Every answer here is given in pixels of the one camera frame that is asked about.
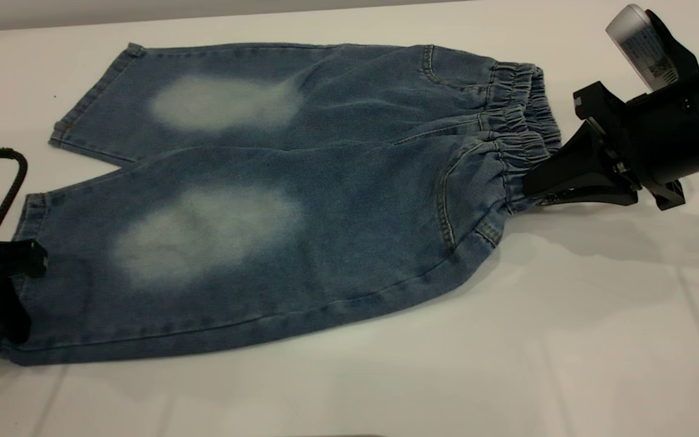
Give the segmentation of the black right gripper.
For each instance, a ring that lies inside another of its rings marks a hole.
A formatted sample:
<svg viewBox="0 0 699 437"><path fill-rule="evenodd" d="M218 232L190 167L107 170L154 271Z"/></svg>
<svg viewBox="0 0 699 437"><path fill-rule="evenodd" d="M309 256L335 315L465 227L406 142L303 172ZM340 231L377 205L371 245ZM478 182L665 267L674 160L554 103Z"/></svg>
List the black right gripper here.
<svg viewBox="0 0 699 437"><path fill-rule="evenodd" d="M624 102L600 82L574 93L574 136L522 178L541 206L630 206L649 191L662 210L685 204L681 180L699 172L699 74Z"/></svg>

